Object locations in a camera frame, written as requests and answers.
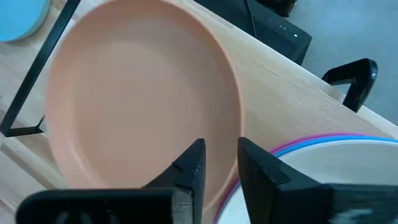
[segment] wooden table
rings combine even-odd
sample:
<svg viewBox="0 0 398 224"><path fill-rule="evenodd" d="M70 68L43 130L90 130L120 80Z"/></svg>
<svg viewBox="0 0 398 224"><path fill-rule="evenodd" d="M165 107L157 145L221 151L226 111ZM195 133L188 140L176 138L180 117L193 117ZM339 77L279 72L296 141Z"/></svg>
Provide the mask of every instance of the wooden table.
<svg viewBox="0 0 398 224"><path fill-rule="evenodd" d="M67 29L106 0L84 0ZM190 11L214 33L238 75L243 95L244 133L264 149L309 134L349 131L398 137L398 127L362 107L358 114L341 105L344 94L192 0L170 0ZM43 26L31 37L0 43L0 118L63 7L53 0ZM51 59L22 108L17 126L37 124L44 114ZM46 134L0 138L0 222L12 223L23 198L44 189L67 188Z"/></svg>

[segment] black metal frame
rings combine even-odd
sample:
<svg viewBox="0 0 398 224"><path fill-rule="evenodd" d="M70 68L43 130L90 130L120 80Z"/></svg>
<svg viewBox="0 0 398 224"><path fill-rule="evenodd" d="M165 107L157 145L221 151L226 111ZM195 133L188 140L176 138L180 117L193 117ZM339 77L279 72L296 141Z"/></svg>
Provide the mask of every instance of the black metal frame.
<svg viewBox="0 0 398 224"><path fill-rule="evenodd" d="M26 134L38 134L43 131L39 128L44 117L39 121L38 125L32 127L24 128L11 128L14 124L22 106L25 103L30 91L32 90L37 77L39 77L47 59L50 57L52 50L57 44L62 32L65 30L70 18L72 17L75 9L79 5L80 0L68 0L65 3L60 15L55 21L54 26L51 28L49 35L44 41L41 49L39 50L35 60L30 66L24 81L18 89L9 109L6 112L3 120L0 124L0 132L5 135L5 137L21 136Z"/></svg>

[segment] black cable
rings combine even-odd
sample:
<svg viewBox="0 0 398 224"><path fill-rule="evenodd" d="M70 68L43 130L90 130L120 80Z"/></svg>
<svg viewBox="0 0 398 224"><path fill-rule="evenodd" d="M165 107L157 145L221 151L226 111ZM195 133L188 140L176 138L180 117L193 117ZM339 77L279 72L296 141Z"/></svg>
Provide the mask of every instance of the black cable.
<svg viewBox="0 0 398 224"><path fill-rule="evenodd" d="M254 25L254 18L253 18L253 15L251 14L251 10L250 10L250 6L249 6L249 3L248 3L248 0L244 0L244 4L246 5L246 9L248 10L248 13L249 13L249 16L250 16L251 26L252 26L252 29L253 29L253 36L255 38L257 38L256 26Z"/></svg>

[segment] gray floor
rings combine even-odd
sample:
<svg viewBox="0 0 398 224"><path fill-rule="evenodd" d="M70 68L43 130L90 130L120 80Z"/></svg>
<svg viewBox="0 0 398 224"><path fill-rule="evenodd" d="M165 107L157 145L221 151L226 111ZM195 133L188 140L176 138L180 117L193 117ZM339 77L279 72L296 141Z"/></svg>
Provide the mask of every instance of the gray floor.
<svg viewBox="0 0 398 224"><path fill-rule="evenodd" d="M313 37L302 66L322 77L345 63L375 60L379 73L365 105L398 124L398 0L297 1L287 20Z"/></svg>

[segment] stack of plates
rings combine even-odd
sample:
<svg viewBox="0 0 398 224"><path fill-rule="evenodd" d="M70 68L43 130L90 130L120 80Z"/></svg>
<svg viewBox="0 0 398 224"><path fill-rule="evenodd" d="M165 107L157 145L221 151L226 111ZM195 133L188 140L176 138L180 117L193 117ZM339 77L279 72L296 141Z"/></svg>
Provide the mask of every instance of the stack of plates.
<svg viewBox="0 0 398 224"><path fill-rule="evenodd" d="M321 183L398 185L398 141L394 139L322 134L291 141L271 153ZM239 180L225 194L215 223L250 223Z"/></svg>

